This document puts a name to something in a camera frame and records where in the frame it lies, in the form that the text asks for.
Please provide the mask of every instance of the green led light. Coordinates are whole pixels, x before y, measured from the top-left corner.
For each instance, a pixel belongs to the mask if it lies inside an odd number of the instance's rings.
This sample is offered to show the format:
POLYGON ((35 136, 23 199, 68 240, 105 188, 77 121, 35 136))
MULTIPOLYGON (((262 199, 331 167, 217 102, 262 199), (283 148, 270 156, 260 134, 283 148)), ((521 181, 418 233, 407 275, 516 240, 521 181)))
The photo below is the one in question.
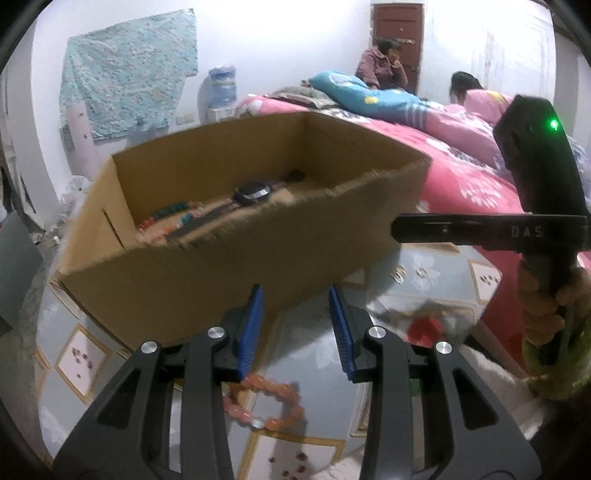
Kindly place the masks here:
POLYGON ((557 118, 553 118, 552 120, 550 120, 550 128, 552 130, 558 131, 560 127, 560 122, 558 121, 557 118))

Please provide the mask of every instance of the green sleeve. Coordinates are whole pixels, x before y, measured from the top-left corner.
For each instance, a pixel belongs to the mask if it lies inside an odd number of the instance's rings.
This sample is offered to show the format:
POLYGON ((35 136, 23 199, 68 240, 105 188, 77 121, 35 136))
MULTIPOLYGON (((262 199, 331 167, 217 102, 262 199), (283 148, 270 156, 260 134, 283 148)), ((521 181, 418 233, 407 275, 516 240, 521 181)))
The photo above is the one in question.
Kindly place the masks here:
POLYGON ((591 381, 591 322, 585 321, 568 355, 558 365, 540 365, 537 348, 526 340, 523 341, 523 355, 531 376, 530 387, 548 400, 566 400, 591 381))

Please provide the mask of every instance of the orange beaded bracelet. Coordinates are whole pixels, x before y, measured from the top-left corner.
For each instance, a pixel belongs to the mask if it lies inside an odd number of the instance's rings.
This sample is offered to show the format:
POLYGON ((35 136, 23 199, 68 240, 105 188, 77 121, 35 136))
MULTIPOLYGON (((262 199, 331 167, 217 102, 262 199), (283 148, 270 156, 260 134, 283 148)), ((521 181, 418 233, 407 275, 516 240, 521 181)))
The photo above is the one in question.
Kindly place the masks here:
POLYGON ((250 424, 257 430, 266 428, 273 432, 296 426, 298 422, 304 419, 305 414, 304 409, 300 406, 300 395, 292 386, 266 380, 259 374, 248 374, 241 383, 231 384, 230 393, 223 398, 223 408, 228 415, 241 423, 250 424), (269 392, 280 401, 288 401, 291 404, 291 408, 283 419, 255 417, 251 411, 240 407, 236 403, 237 393, 243 390, 269 392))

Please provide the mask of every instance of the brown door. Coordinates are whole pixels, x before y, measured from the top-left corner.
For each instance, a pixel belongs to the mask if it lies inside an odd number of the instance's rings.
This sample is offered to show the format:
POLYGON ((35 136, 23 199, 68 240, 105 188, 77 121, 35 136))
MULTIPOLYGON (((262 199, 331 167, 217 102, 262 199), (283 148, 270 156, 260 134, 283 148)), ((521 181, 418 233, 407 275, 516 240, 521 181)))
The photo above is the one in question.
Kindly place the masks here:
POLYGON ((402 44, 400 62, 408 77, 407 90, 417 93, 423 46, 423 5, 374 5, 374 40, 379 38, 390 38, 402 44))

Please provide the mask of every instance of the blue pillow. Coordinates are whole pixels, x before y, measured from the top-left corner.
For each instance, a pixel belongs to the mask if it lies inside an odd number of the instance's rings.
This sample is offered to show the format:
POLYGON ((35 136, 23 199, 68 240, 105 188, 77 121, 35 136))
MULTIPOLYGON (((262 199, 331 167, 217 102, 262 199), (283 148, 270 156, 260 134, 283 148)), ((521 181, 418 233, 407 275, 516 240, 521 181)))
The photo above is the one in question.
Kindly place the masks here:
POLYGON ((324 92, 345 109, 358 115, 405 123, 412 104, 423 104, 416 95, 404 90, 370 90, 357 77, 327 70, 310 79, 310 85, 324 92))

